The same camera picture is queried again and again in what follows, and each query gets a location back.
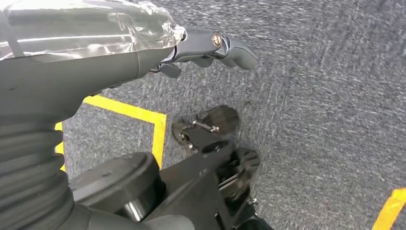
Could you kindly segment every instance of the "clear plastic film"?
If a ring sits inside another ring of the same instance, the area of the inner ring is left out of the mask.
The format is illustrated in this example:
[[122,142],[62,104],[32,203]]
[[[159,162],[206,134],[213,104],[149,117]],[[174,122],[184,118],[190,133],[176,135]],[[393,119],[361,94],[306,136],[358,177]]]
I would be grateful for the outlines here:
[[43,62],[163,49],[184,28],[149,1],[1,0],[0,61]]

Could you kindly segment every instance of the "floor marking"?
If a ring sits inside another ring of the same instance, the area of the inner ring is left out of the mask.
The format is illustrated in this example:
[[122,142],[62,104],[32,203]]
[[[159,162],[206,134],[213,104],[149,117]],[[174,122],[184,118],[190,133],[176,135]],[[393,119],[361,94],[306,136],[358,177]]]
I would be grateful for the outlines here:
[[396,217],[402,211],[406,203],[406,187],[395,189],[391,197],[384,204],[381,213],[379,213],[372,230],[389,230],[391,229]]
[[[62,131],[62,122],[59,122],[58,124],[55,125],[55,130]],[[65,153],[64,153],[64,149],[63,149],[63,141],[61,143],[59,143],[59,145],[57,145],[57,147],[55,148],[55,151],[57,153],[61,153],[65,157]],[[64,163],[64,165],[62,165],[61,170],[66,172],[65,163]]]
[[[154,124],[154,136],[152,140],[152,154],[158,162],[159,167],[162,167],[162,158],[164,153],[166,115],[157,112],[149,111],[143,108],[118,102],[102,96],[87,97],[84,103],[94,105],[96,107],[110,110],[112,112],[129,116],[138,120],[146,121]],[[55,130],[62,130],[62,124],[58,123]],[[63,142],[56,147],[56,151],[64,154]]]

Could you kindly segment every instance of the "metal bolt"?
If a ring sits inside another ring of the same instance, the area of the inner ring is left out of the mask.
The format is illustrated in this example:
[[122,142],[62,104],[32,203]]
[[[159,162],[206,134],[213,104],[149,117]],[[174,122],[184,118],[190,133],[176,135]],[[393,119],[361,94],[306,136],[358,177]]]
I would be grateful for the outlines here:
[[219,33],[217,33],[217,32],[214,32],[214,33],[213,33],[213,35],[212,35],[212,42],[213,42],[213,45],[214,45],[215,47],[217,47],[217,48],[219,48],[219,47],[221,46],[222,39],[221,39],[221,36],[220,36]]
[[248,200],[248,204],[257,206],[258,205],[258,200],[256,198],[251,198],[251,199]]

